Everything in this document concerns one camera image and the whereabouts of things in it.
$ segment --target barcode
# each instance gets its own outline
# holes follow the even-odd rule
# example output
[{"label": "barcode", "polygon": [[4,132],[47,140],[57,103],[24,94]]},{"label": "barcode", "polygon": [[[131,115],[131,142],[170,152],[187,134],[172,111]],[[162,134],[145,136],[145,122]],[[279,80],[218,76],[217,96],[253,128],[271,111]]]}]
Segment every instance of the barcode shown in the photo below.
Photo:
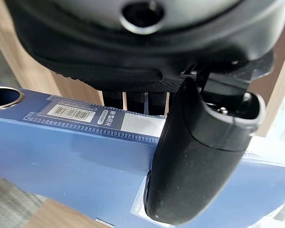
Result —
[{"label": "barcode", "polygon": [[91,122],[95,115],[95,112],[57,104],[47,114],[72,120]]}]

